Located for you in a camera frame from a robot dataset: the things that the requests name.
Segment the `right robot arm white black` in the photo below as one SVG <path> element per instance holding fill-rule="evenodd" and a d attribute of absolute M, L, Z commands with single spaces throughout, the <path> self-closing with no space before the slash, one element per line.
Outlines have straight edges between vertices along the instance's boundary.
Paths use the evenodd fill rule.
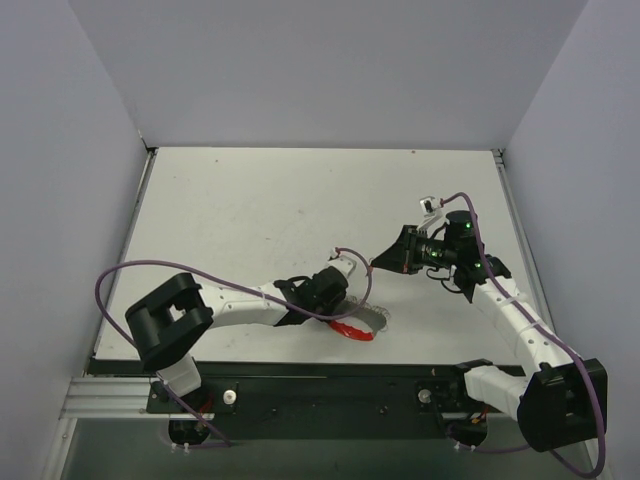
<path fill-rule="evenodd" d="M 467 397 L 514 419 L 530 447 L 546 452 L 606 432 L 607 373 L 596 359 L 583 360 L 562 344 L 535 312 L 502 261 L 484 252 L 474 214 L 447 214 L 438 239 L 415 225 L 372 265 L 413 275 L 426 267 L 447 269 L 454 285 L 490 321 L 520 362 L 511 376 L 485 360 L 461 364 Z"/>

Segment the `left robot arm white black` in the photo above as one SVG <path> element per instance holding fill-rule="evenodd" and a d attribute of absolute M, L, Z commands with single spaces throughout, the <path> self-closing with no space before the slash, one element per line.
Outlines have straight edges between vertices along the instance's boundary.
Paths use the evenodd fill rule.
<path fill-rule="evenodd" d="M 190 349 L 208 329 L 245 324 L 292 326 L 314 314 L 331 316 L 346 298 L 354 270 L 351 261 L 331 260 L 310 277 L 260 286 L 256 296 L 201 285 L 191 274 L 181 273 L 129 307 L 125 318 L 143 369 L 166 381 L 170 400 L 189 412 L 205 398 Z"/>

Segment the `metal key holder red handle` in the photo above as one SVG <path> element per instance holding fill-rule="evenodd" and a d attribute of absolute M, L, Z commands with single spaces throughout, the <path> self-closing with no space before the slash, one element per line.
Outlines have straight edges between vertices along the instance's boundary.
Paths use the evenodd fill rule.
<path fill-rule="evenodd" d="M 347 296 L 338 307 L 334 315 L 343 315 L 354 310 L 348 317 L 329 322 L 329 327 L 337 334 L 354 341 L 370 342 L 376 335 L 387 328 L 390 313 L 387 309 L 365 303 L 354 296 Z"/>

